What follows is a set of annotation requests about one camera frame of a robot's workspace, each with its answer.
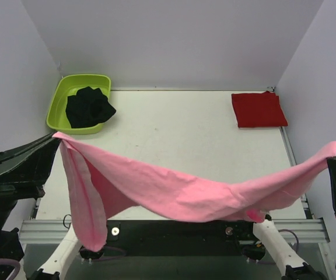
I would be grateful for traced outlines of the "green plastic basin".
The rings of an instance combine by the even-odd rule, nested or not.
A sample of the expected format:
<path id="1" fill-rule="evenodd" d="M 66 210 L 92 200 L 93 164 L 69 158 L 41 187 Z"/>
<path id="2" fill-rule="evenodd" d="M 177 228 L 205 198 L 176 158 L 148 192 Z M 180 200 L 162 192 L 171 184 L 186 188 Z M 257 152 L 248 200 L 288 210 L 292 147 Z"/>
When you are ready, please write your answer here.
<path id="1" fill-rule="evenodd" d="M 67 119 L 65 109 L 68 97 L 76 95 L 78 90 L 87 86 L 92 89 L 99 88 L 102 94 L 110 98 L 111 80 L 106 75 L 82 73 L 63 77 L 51 99 L 46 117 L 46 124 L 51 129 L 69 135 L 96 134 L 102 130 L 104 124 L 96 124 L 87 128 L 72 128 Z"/>

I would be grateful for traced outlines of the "pink t shirt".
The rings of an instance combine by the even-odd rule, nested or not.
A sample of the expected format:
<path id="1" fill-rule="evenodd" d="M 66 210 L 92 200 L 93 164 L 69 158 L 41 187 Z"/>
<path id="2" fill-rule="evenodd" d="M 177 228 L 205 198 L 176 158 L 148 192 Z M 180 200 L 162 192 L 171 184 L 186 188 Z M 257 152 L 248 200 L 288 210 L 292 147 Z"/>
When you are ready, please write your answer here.
<path id="1" fill-rule="evenodd" d="M 261 223 L 267 212 L 297 201 L 336 156 L 333 141 L 301 164 L 228 184 L 119 156 L 61 132 L 54 137 L 60 141 L 72 227 L 91 251 L 106 244 L 107 220 L 134 206 L 180 222 Z"/>

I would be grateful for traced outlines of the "red t shirt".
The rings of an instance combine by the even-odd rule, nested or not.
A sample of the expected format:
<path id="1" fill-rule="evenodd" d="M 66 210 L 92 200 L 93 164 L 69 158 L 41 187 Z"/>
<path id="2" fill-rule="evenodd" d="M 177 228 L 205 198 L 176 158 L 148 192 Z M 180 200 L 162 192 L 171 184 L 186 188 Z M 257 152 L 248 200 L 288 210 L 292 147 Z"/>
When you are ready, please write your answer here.
<path id="1" fill-rule="evenodd" d="M 232 94 L 239 128 L 287 127 L 279 96 L 273 92 Z"/>

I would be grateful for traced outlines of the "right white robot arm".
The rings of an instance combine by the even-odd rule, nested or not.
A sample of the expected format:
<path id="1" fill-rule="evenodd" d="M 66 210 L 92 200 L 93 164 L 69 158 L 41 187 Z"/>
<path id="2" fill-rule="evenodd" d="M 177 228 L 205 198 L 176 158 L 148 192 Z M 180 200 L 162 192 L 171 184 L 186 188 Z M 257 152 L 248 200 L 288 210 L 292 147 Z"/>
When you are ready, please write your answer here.
<path id="1" fill-rule="evenodd" d="M 332 205 L 336 218 L 336 156 L 327 159 L 331 181 Z M 273 221 L 255 223 L 254 236 L 264 245 L 278 267 L 282 279 L 326 279 L 322 272 L 315 270 L 296 251 L 276 229 Z"/>

